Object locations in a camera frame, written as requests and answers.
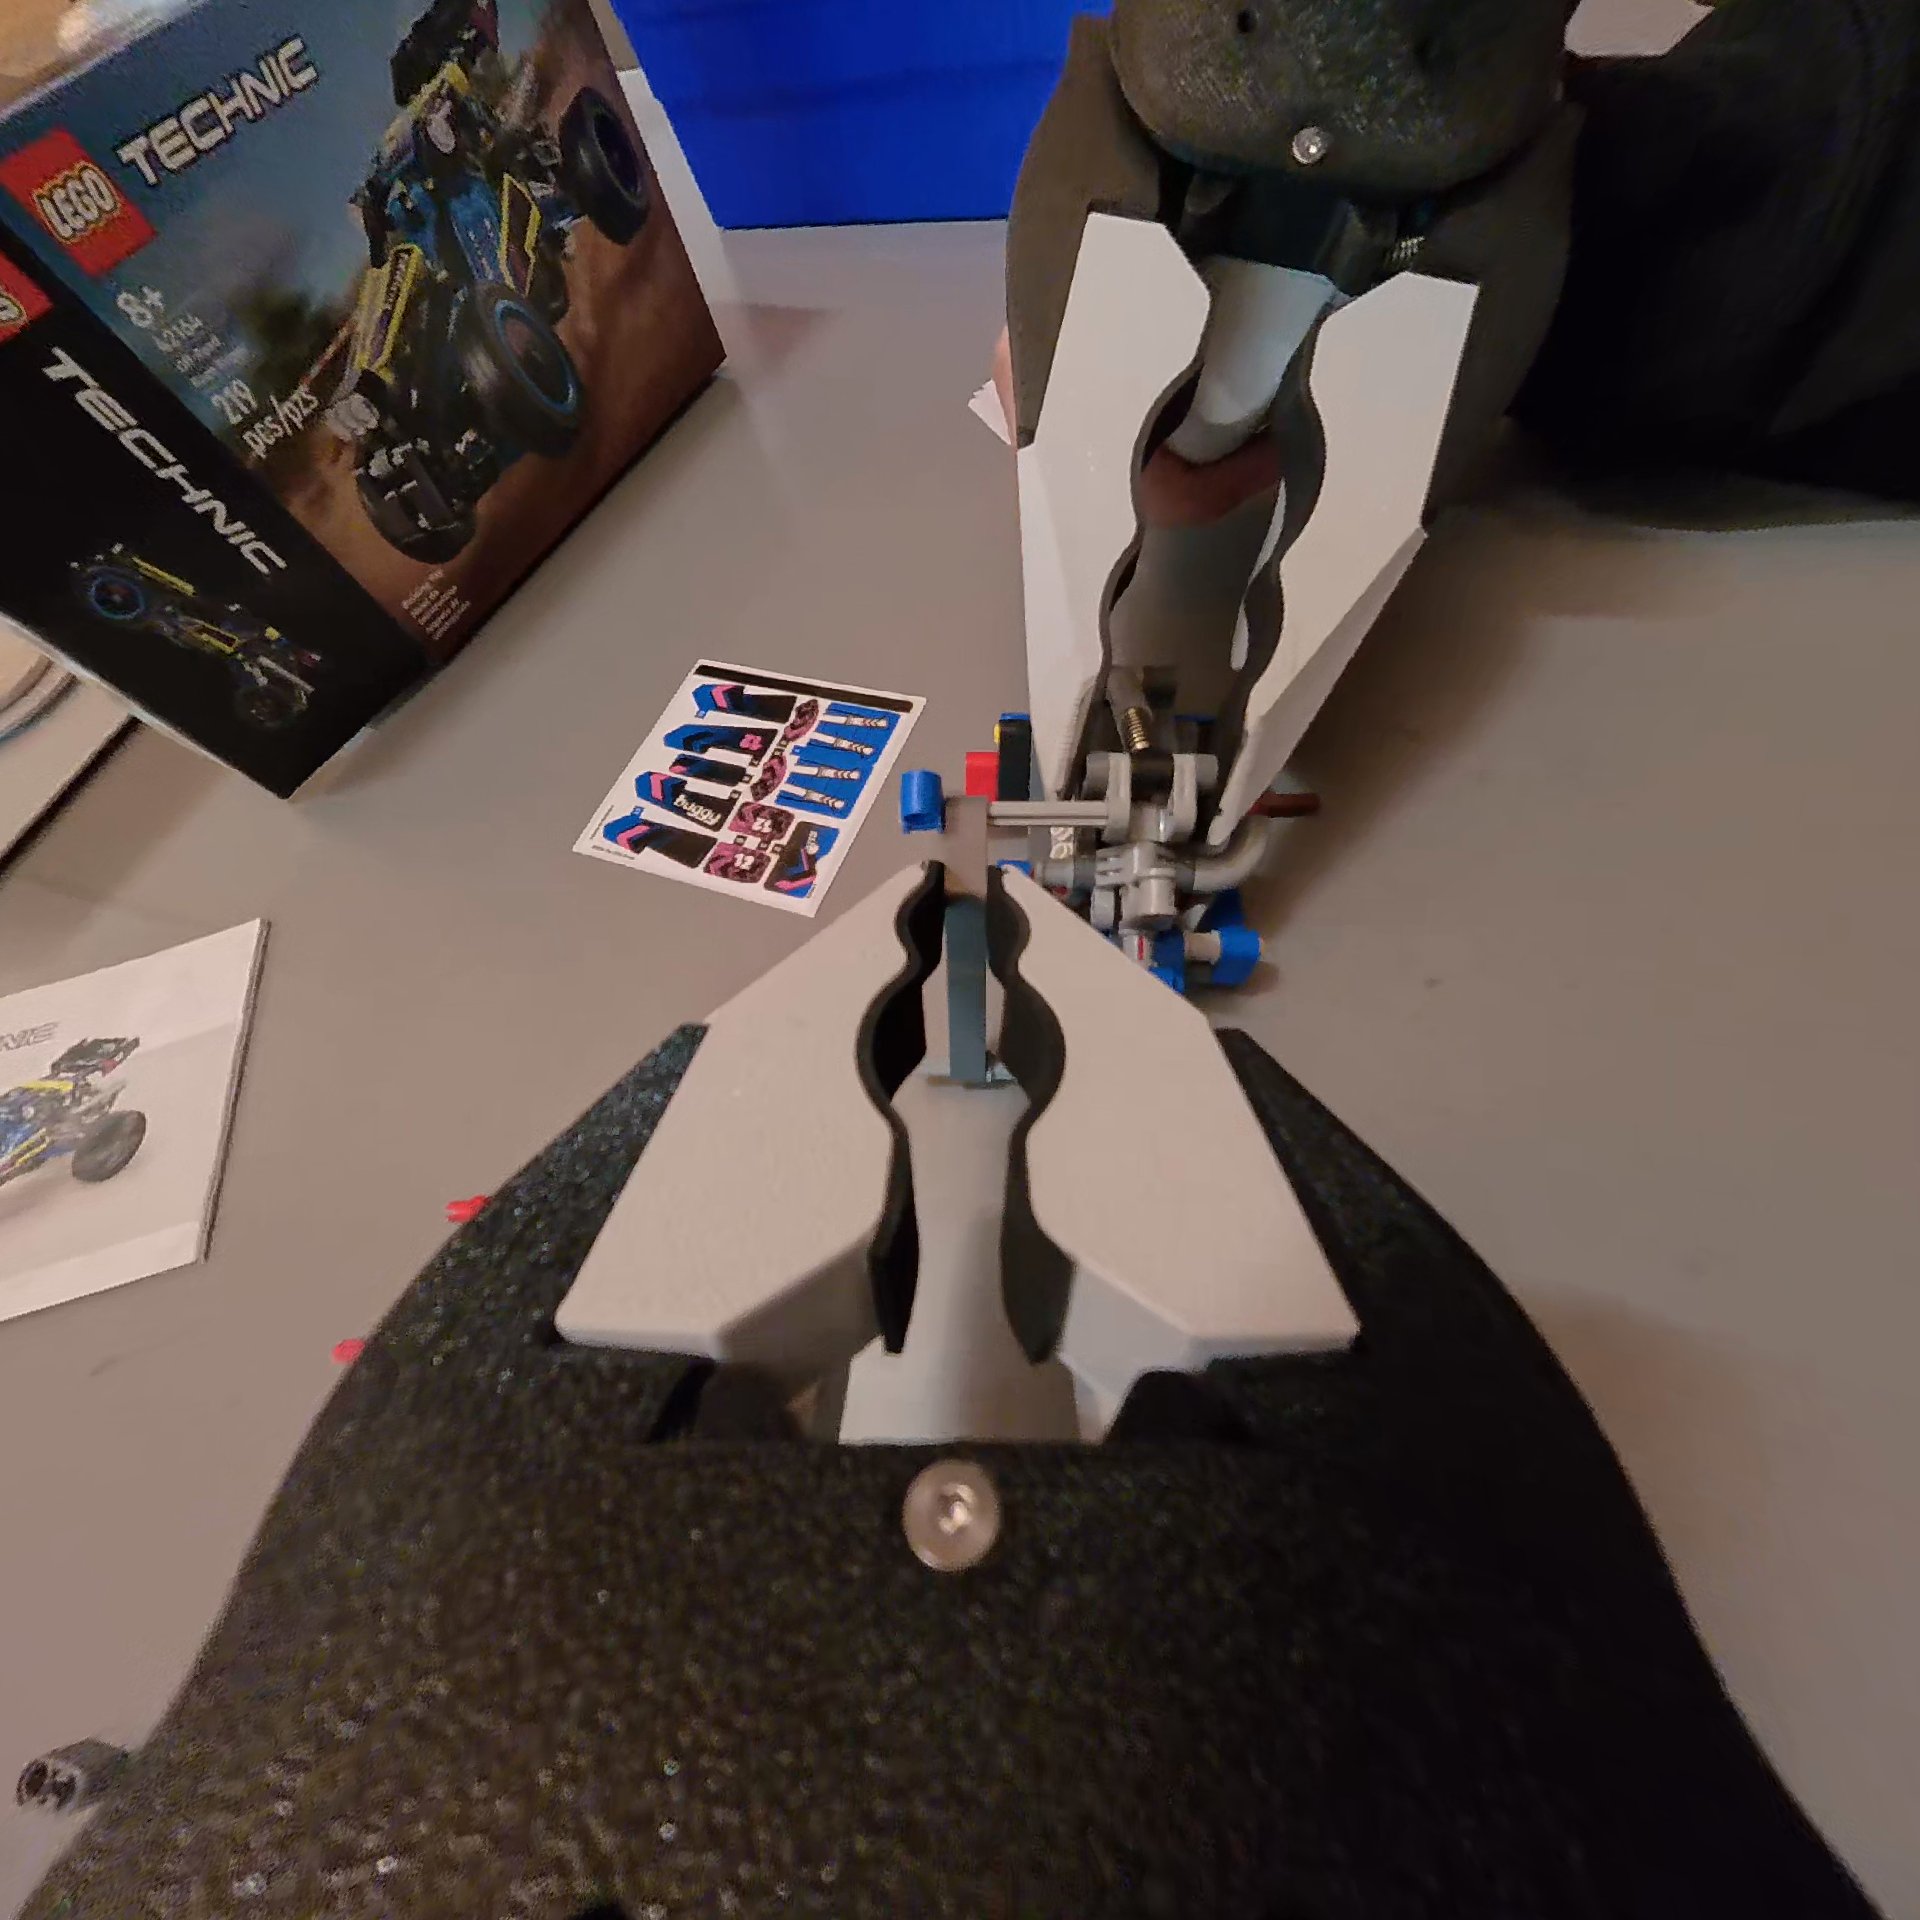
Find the blue storage bin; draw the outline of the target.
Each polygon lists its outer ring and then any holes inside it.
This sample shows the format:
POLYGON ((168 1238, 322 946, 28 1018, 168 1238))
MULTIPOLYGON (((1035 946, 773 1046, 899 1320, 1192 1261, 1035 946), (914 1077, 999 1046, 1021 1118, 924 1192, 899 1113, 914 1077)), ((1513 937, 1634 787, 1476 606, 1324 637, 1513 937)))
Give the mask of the blue storage bin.
POLYGON ((1007 218, 1101 2, 613 2, 724 230, 1007 218))

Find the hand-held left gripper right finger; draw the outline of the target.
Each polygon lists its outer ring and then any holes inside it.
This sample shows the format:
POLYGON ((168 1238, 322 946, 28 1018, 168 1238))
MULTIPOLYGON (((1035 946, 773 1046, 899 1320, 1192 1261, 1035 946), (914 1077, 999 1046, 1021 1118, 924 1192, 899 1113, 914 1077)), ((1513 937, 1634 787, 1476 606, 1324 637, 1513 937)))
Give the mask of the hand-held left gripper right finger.
POLYGON ((1026 1098, 999 1232, 1031 1360, 1203 1369, 1359 1320, 1213 1026, 1031 877, 989 876, 999 1056, 1026 1098))

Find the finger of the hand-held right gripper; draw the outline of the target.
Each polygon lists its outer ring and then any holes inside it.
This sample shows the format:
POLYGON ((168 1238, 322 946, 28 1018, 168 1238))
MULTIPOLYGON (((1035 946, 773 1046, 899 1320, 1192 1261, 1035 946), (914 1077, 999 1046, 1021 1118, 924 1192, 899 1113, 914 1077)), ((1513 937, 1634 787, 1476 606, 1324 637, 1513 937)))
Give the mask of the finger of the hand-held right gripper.
POLYGON ((1313 339, 1308 398, 1324 477, 1277 562, 1281 632, 1247 691, 1213 845, 1282 776, 1426 539, 1424 502, 1476 300, 1473 281, 1404 272, 1313 339))
POLYGON ((1015 458, 1029 721, 1055 800, 1080 780, 1113 578, 1138 544, 1141 446, 1207 322, 1210 289, 1167 227, 1088 216, 1041 422, 1015 458))

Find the person's right forearm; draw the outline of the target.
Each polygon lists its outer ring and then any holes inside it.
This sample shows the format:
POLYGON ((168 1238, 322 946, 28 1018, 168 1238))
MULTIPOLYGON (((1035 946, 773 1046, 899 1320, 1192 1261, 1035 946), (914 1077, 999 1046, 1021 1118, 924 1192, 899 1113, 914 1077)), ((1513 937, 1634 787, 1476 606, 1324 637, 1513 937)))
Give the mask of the person's right forearm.
POLYGON ((1576 57, 1569 276, 1516 416, 1567 466, 1915 505, 1917 5, 1740 2, 1576 57))

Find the dark grey angled beam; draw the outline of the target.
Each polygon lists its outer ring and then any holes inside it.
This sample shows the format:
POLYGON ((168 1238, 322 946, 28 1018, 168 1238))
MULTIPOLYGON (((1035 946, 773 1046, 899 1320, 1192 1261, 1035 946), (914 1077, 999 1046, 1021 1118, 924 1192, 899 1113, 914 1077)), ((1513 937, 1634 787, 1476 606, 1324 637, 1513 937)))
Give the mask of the dark grey angled beam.
POLYGON ((1007 1073, 989 1046, 989 803, 957 798, 945 805, 945 972, 947 1069, 957 1089, 989 1089, 1007 1073))

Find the toy buggy chassis assembly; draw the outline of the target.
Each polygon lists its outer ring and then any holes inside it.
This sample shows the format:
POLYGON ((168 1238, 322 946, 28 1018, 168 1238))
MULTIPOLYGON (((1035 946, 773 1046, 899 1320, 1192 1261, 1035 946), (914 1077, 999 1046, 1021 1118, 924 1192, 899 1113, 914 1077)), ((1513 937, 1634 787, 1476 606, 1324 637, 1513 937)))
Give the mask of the toy buggy chassis assembly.
MULTIPOLYGON (((1226 782, 1218 723, 1181 708, 1177 686, 1168 666, 1113 670, 1066 798, 1104 800, 1112 826, 989 826, 989 870, 1031 877, 1175 992, 1234 989, 1265 956, 1241 892, 1267 862, 1277 826, 1315 816, 1322 800, 1308 788, 1268 787, 1213 848, 1210 830, 1226 782)), ((968 798, 1055 800, 1043 790, 1029 713, 1007 712, 993 750, 968 756, 968 798)))

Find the black toy set box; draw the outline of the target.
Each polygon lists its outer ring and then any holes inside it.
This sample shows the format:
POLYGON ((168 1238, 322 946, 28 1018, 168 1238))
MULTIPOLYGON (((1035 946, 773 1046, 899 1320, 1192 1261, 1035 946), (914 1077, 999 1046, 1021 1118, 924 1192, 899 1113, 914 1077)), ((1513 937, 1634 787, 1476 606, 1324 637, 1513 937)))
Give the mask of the black toy set box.
POLYGON ((722 366, 602 5, 3 28, 5 619, 290 798, 722 366))

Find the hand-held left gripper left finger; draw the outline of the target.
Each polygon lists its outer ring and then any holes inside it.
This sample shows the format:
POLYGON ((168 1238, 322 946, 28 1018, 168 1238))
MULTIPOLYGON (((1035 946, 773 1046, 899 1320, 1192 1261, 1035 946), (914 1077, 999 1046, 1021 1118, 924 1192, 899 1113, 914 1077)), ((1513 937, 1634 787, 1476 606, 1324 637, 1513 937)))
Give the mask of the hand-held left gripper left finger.
POLYGON ((896 1093, 940 957, 941 865, 920 862, 724 1001, 557 1330, 724 1365, 899 1353, 922 1236, 896 1093))

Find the white buggy picture booklet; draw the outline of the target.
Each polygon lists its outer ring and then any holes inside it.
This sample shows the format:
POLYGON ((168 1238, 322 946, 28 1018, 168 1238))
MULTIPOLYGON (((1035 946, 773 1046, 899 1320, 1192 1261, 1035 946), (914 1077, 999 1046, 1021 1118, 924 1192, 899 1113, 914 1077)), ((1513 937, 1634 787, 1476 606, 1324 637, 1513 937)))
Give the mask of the white buggy picture booklet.
POLYGON ((261 962, 255 918, 3 998, 3 1320, 203 1260, 261 962))

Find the blue and pink sticker sheet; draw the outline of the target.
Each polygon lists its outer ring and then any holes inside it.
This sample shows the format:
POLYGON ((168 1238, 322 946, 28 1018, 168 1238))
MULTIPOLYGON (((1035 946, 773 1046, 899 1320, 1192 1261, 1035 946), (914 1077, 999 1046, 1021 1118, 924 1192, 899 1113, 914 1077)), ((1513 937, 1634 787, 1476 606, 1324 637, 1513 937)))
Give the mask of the blue and pink sticker sheet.
POLYGON ((811 918, 925 702, 701 659, 575 853, 811 918))

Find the small dark grey beam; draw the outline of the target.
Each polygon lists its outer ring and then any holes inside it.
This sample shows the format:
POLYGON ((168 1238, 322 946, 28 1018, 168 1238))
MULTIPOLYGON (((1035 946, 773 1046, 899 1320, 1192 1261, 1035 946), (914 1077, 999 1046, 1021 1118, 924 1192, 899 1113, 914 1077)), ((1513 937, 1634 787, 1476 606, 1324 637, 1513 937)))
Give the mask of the small dark grey beam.
POLYGON ((85 1811, 120 1781, 131 1758, 131 1748, 99 1737, 39 1750, 17 1776, 17 1803, 55 1814, 85 1811))

